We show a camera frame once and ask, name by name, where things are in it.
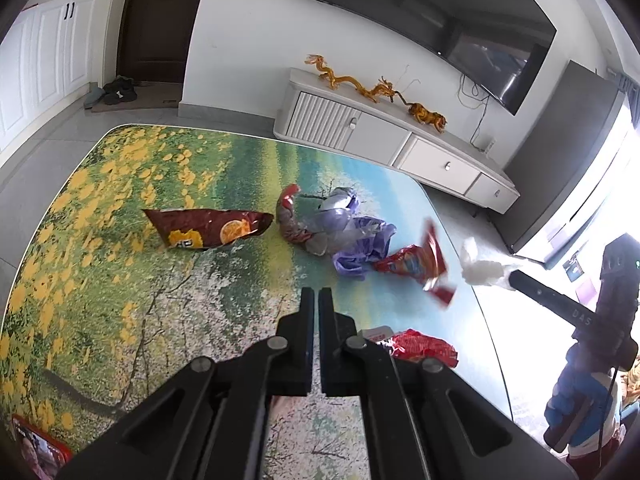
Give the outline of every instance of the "brown chip bag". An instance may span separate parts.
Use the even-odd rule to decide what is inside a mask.
[[[167,247],[209,249],[258,236],[273,221],[270,213],[217,209],[143,209]]]

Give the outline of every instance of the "red snack wrapper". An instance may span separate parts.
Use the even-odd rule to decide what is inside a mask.
[[[410,245],[402,248],[397,253],[373,263],[373,268],[379,272],[411,276],[444,305],[449,305],[453,299],[455,289],[442,283],[447,266],[436,238],[436,227],[431,221],[426,226],[421,246]]]
[[[443,339],[424,335],[410,328],[385,342],[391,348],[392,357],[407,361],[420,362],[425,357],[437,357],[450,368],[458,364],[458,352]]]
[[[167,247],[209,249],[258,236],[273,221],[270,213],[217,209],[143,209]]]
[[[14,437],[22,458],[38,480],[53,480],[62,466],[71,460],[71,450],[20,415],[11,418]]]

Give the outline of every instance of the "flat screen tv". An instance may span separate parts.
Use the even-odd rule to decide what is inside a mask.
[[[556,34],[535,0],[319,1],[369,18],[431,50],[514,115]]]

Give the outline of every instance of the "dragon figurine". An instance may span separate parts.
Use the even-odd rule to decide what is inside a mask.
[[[402,97],[402,94],[398,90],[396,90],[394,93],[398,94],[398,96],[402,99],[402,102],[409,107],[409,113],[414,117],[416,121],[418,121],[420,124],[433,124],[434,128],[436,128],[439,133],[444,132],[444,127],[447,125],[447,120],[443,115],[437,112],[428,111],[427,108],[425,108],[420,103],[408,103],[404,100],[404,97]]]
[[[356,87],[356,90],[361,95],[363,95],[367,99],[372,100],[375,103],[378,102],[378,99],[376,98],[378,95],[389,97],[391,99],[391,102],[393,102],[394,100],[393,96],[395,92],[393,85],[383,77],[380,78],[380,82],[375,87],[373,87],[371,90],[367,90],[360,84],[360,82],[356,78],[351,77],[350,75],[336,77],[334,71],[326,65],[324,57],[320,56],[319,54],[309,54],[306,57],[305,64],[315,65],[318,69],[318,72],[321,72],[320,78],[328,80],[331,90],[337,89],[340,83],[351,83]]]

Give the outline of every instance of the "black sneaker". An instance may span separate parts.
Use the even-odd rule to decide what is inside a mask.
[[[109,92],[102,98],[102,102],[106,105],[116,105],[118,103],[128,103],[135,101],[138,98],[138,94],[133,89],[130,90],[116,90],[115,92]]]
[[[128,77],[118,76],[113,82],[107,83],[103,87],[103,89],[104,89],[105,92],[107,92],[107,94],[115,93],[118,90],[120,90],[120,91],[133,90],[133,79],[128,78]]]

